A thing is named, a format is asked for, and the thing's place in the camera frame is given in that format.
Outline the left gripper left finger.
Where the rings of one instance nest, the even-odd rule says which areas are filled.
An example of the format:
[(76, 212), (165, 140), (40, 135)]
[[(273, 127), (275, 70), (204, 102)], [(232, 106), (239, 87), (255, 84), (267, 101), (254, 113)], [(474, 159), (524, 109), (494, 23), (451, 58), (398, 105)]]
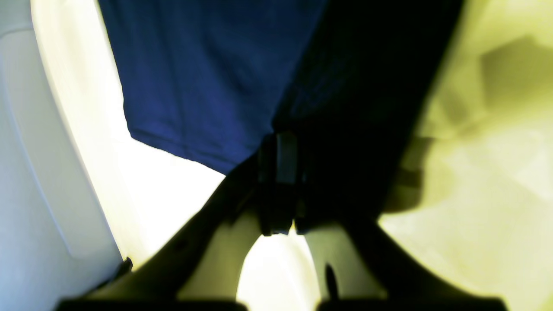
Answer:
[(245, 258), (260, 236), (289, 233), (298, 175), (296, 136), (267, 136), (140, 269), (63, 300), (57, 310), (245, 311), (236, 301)]

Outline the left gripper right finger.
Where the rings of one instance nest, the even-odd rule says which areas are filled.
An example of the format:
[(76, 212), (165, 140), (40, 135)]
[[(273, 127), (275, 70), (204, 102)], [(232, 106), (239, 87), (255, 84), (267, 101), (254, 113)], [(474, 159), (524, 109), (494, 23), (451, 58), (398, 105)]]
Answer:
[(505, 311), (498, 297), (477, 296), (445, 281), (407, 254), (373, 217), (344, 202), (330, 169), (298, 150), (302, 202), (296, 230), (317, 274), (318, 311)]

